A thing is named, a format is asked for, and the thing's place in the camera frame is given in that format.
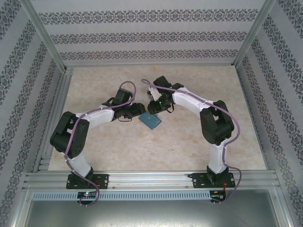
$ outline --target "floor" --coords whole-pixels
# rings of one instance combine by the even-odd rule
[[[76,68],[64,111],[82,113],[115,96],[126,80],[137,86],[135,102],[149,103],[142,78],[154,81],[164,75],[191,92],[212,101],[223,100],[240,123],[239,139],[228,147],[227,163],[240,169],[266,169],[256,134],[233,66],[115,66]],[[133,91],[132,86],[124,88]],[[137,117],[132,122],[109,122],[88,132],[84,154],[94,170],[164,171],[206,170],[209,144],[200,118],[176,106],[171,114],[158,114],[162,123],[150,130]],[[52,153],[49,170],[69,170],[63,155]]]

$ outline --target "white arm segment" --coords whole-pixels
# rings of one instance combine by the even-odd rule
[[[186,87],[181,87],[178,90],[194,94],[190,92]],[[209,105],[202,103],[201,101],[193,98],[192,96],[180,92],[174,92],[172,94],[172,98],[175,104],[187,108],[188,110],[190,110],[191,112],[195,113],[198,116],[200,116],[200,112],[204,108],[210,107]],[[209,100],[205,100],[205,101],[208,103],[213,103],[213,101],[209,101]],[[228,140],[223,141],[219,146],[215,144],[210,144],[210,159],[209,159],[208,167],[216,174],[219,174],[226,169],[226,166],[222,161],[222,152],[223,152],[223,146],[227,141]]]
[[[83,113],[76,113],[77,117],[80,117]],[[111,122],[114,117],[114,111],[112,109],[106,109],[106,110],[99,110],[93,113],[90,113],[86,116],[84,116],[82,119],[87,120],[89,122],[89,130],[92,128],[95,128],[96,126]]]
[[[112,109],[100,110],[93,113],[90,113],[84,116],[82,119],[89,121],[89,130],[92,128],[106,123],[111,122],[114,117],[114,111]],[[83,151],[73,159],[68,158],[70,165],[82,176],[86,176],[90,171],[90,165],[87,163]]]
[[[181,91],[185,91],[188,93],[191,93],[194,95],[194,93],[190,92],[186,87],[181,87],[178,90]],[[174,100],[174,103],[177,105],[181,105],[185,108],[187,108],[188,110],[190,110],[191,112],[195,113],[196,115],[200,116],[200,112],[204,109],[204,108],[208,108],[209,105],[206,105],[202,102],[200,102],[199,100],[193,98],[192,96],[180,93],[180,92],[174,92],[172,94],[172,98]],[[205,100],[208,103],[213,103],[213,101],[209,101],[206,100],[204,98],[201,98],[203,100]]]
[[[68,161],[74,170],[81,176],[86,176],[90,172],[90,165],[87,163],[83,152],[73,159],[68,158]]]
[[[215,144],[210,144],[210,158],[208,162],[208,167],[215,174],[222,173],[226,169],[226,166],[222,161],[222,154],[223,154],[223,146],[225,145],[225,143],[227,143],[228,140],[229,139],[224,140],[219,146]]]

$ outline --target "cable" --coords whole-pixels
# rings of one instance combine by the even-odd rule
[[[85,207],[91,206],[91,205],[93,205],[95,202],[97,202],[97,200],[99,199],[99,196],[100,196],[100,190],[99,190],[99,187],[98,187],[95,183],[93,183],[93,182],[90,181],[89,179],[87,179],[87,178],[85,178],[84,176],[82,176],[81,174],[79,174],[79,173],[70,165],[70,162],[69,162],[69,160],[68,160],[68,156],[67,156],[67,155],[68,155],[68,152],[70,151],[70,148],[71,148],[71,142],[72,142],[72,139],[73,139],[73,137],[74,137],[74,134],[75,134],[77,125],[78,125],[79,121],[80,121],[83,117],[85,117],[86,115],[91,114],[91,113],[93,113],[93,112],[99,111],[99,110],[107,110],[107,109],[113,109],[113,108],[122,107],[122,106],[124,106],[124,105],[127,105],[127,104],[131,103],[131,102],[134,100],[134,98],[135,98],[135,96],[136,96],[136,93],[137,93],[137,88],[136,88],[136,85],[135,85],[133,82],[131,82],[131,81],[125,81],[125,82],[123,82],[123,83],[120,85],[119,89],[122,87],[123,84],[126,84],[126,83],[130,83],[130,84],[133,85],[133,87],[134,87],[134,94],[133,94],[133,97],[131,97],[131,99],[128,100],[126,103],[123,103],[123,104],[120,104],[120,105],[115,105],[115,106],[104,106],[104,107],[99,107],[99,108],[97,108],[97,109],[93,109],[93,110],[90,110],[90,111],[88,111],[88,112],[82,114],[82,115],[76,120],[76,122],[75,122],[75,125],[74,125],[74,127],[73,127],[73,129],[72,129],[72,132],[71,132],[70,140],[68,141],[68,145],[67,145],[66,150],[65,150],[65,153],[64,153],[64,158],[65,158],[66,164],[69,166],[69,168],[72,170],[72,172],[73,172],[74,174],[76,174],[78,177],[80,177],[81,179],[85,180],[86,182],[88,182],[88,183],[90,183],[91,185],[93,185],[94,187],[96,187],[96,190],[97,190],[97,194],[98,194],[98,195],[96,196],[96,198],[95,198],[94,201],[92,201],[90,204],[86,204]],[[80,200],[79,200],[80,206],[83,205],[83,204],[81,203],[81,200],[82,200],[82,199],[83,199],[83,197],[81,197]]]
[[[174,110],[175,110],[175,107],[174,107],[174,104],[173,104],[173,103],[171,104],[171,107],[172,107],[172,111],[166,110],[166,111],[169,112],[170,114],[171,114],[172,112],[174,112]]]
[[[231,113],[229,113],[228,111],[226,111],[226,110],[222,109],[221,107],[218,107],[218,106],[216,106],[216,105],[214,105],[214,104],[212,104],[212,103],[209,103],[209,102],[207,102],[206,99],[202,99],[201,97],[196,96],[196,95],[194,95],[194,94],[192,94],[192,93],[190,93],[190,92],[188,92],[188,91],[182,91],[182,90],[172,89],[172,88],[169,88],[169,87],[157,86],[157,85],[152,84],[152,83],[151,83],[149,80],[147,80],[147,79],[141,79],[141,82],[143,82],[144,84],[147,84],[148,86],[150,86],[150,87],[152,87],[152,88],[160,88],[160,89],[163,89],[163,90],[174,91],[174,92],[180,92],[180,93],[183,93],[183,94],[185,94],[185,95],[190,95],[190,96],[192,96],[193,98],[197,99],[198,101],[200,101],[200,102],[202,102],[202,103],[204,103],[204,104],[206,104],[206,105],[212,106],[212,107],[214,107],[214,108],[216,108],[216,109],[222,111],[223,113],[225,113],[225,114],[227,114],[228,116],[230,116],[231,119],[235,122],[235,124],[236,124],[236,126],[237,126],[237,129],[238,129],[237,135],[236,135],[232,140],[230,140],[230,141],[228,141],[227,143],[224,144],[224,146],[223,146],[223,151],[222,151],[222,162],[224,163],[224,165],[225,165],[226,167],[230,168],[230,169],[235,169],[235,170],[237,170],[237,171],[239,172],[239,174],[240,174],[238,183],[236,184],[236,186],[235,186],[235,188],[233,189],[232,193],[231,193],[224,201],[222,201],[221,203],[224,203],[224,202],[228,201],[228,200],[234,195],[234,193],[236,192],[237,188],[238,188],[239,185],[240,185],[241,179],[242,179],[242,171],[241,171],[239,168],[237,168],[237,167],[233,167],[233,166],[230,166],[230,165],[226,164],[226,162],[225,162],[226,146],[229,145],[229,144],[231,144],[231,143],[233,143],[233,142],[234,142],[235,140],[237,140],[237,139],[239,138],[239,136],[240,136],[240,131],[241,131],[241,130],[240,130],[240,125],[239,125],[237,119],[236,119]]]
[[[128,120],[128,121],[122,121],[122,120],[120,120],[120,118],[118,118],[118,121],[120,121],[120,122],[131,122],[132,118],[130,120]]]

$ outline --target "patterned wallpaper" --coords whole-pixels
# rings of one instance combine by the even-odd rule
[[[232,63],[264,0],[34,0],[68,66]]]
[[[0,227],[33,170],[61,72],[17,0],[0,3]]]
[[[295,226],[303,226],[303,6],[278,0],[238,75],[267,163],[278,173]]]

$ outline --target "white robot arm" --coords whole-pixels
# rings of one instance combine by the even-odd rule
[[[171,107],[174,110],[173,105],[175,104],[181,105],[200,116],[202,133],[205,139],[210,143],[210,160],[207,166],[207,177],[215,184],[215,182],[228,172],[228,168],[222,160],[223,147],[225,143],[229,141],[232,131],[234,130],[234,125],[228,115],[206,103],[221,107],[227,111],[225,103],[221,100],[213,102],[199,97],[201,100],[204,100],[204,102],[201,102],[197,98],[190,96],[189,94],[193,93],[183,87],[183,85],[179,83],[171,85],[164,76],[157,78],[154,81],[154,85],[172,88],[177,91],[172,92],[161,88],[150,87],[148,90],[148,94],[152,98],[152,101],[148,105],[150,114],[156,114],[165,110],[168,111]]]
[[[133,94],[130,91],[119,88],[116,96],[103,103],[99,107],[100,110],[88,113],[79,120],[67,155],[68,164],[70,167],[72,167],[73,171],[89,180],[91,180],[93,176],[93,169],[87,163],[82,152],[88,130],[103,123],[119,119],[120,117],[131,120],[133,117],[145,112],[145,107],[141,103],[131,102],[118,108],[109,108],[111,106],[115,107],[117,105],[126,103],[132,98],[132,96]],[[53,145],[57,151],[65,154],[71,137],[70,132],[73,129],[77,119],[83,114],[84,113],[74,114],[71,112],[65,112],[62,115],[50,139],[51,145]]]

